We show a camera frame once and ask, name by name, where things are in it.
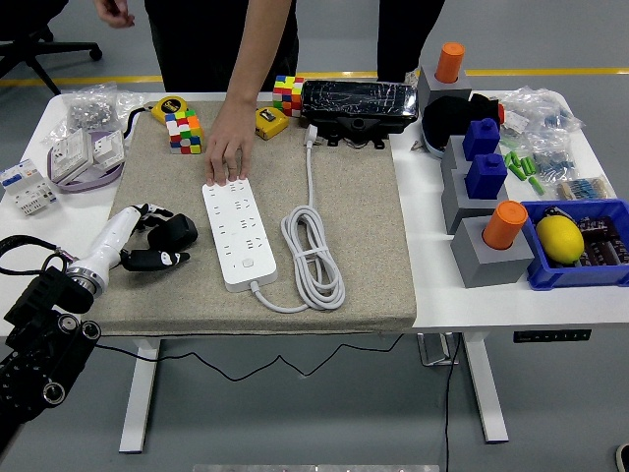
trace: plastic packaging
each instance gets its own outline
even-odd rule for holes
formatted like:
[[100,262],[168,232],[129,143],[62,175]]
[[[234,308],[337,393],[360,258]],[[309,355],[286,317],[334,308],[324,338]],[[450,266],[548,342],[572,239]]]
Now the plastic packaging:
[[115,83],[64,93],[62,97],[67,107],[66,117],[42,140],[49,148],[79,128],[97,132],[124,131],[131,112],[147,102],[145,94],[118,90]]
[[505,94],[500,103],[505,111],[504,127],[512,132],[544,128],[573,132],[584,127],[584,123],[561,104],[557,95],[546,88],[518,88]]
[[559,182],[556,187],[556,197],[559,200],[592,200],[615,199],[611,185],[604,175],[593,178],[582,178],[566,182]]
[[538,130],[529,133],[527,139],[533,153],[538,180],[543,184],[555,184],[579,177],[570,152],[570,136],[564,130]]

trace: desk control panel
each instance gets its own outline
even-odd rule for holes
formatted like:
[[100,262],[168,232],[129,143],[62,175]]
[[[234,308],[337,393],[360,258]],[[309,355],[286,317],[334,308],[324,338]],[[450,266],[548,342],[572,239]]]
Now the desk control panel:
[[557,342],[588,341],[591,329],[545,329],[536,331],[514,331],[513,342]]

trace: rubik's cube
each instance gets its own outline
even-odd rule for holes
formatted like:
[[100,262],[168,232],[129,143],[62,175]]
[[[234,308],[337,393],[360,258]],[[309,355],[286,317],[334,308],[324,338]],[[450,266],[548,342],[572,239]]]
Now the rubik's cube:
[[173,154],[200,154],[203,129],[195,110],[167,113],[166,128]]
[[273,107],[286,116],[302,116],[303,77],[277,76],[273,87]]

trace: gray stand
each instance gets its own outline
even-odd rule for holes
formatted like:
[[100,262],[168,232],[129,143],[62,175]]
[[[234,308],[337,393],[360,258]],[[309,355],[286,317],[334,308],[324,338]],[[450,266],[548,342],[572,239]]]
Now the gray stand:
[[459,169],[444,172],[441,204],[445,218],[445,232],[453,235],[463,218],[491,216],[498,203],[509,200],[504,185],[495,200],[470,199],[465,186],[467,171]]
[[420,113],[424,115],[424,109],[442,96],[459,96],[466,100],[472,94],[472,84],[465,74],[459,71],[459,78],[454,84],[444,84],[434,77],[436,67],[422,66],[417,83],[418,105]]
[[529,243],[520,231],[509,249],[498,251],[483,240],[491,216],[461,221],[450,247],[467,288],[517,282],[533,261]]
[[448,139],[448,144],[445,146],[443,157],[441,158],[441,174],[449,173],[450,170],[458,169],[465,171],[467,174],[470,171],[471,161],[465,159],[465,152],[463,151],[463,135],[452,135]]

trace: table leg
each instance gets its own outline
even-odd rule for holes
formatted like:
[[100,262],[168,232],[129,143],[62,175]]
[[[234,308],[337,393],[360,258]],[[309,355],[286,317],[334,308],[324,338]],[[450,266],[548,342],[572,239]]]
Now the table leg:
[[493,382],[493,374],[485,348],[488,332],[467,332],[463,334],[472,382],[476,399],[479,403],[481,421],[487,443],[506,443],[509,441],[507,429],[502,418],[498,393]]
[[[157,359],[159,355],[159,339],[136,339],[138,355],[146,359]],[[134,379],[131,383],[129,403],[125,426],[120,439],[120,452],[141,453],[144,446],[144,434],[146,432],[146,420],[150,406],[150,395],[153,390],[156,362],[147,362],[138,359],[134,371]]]

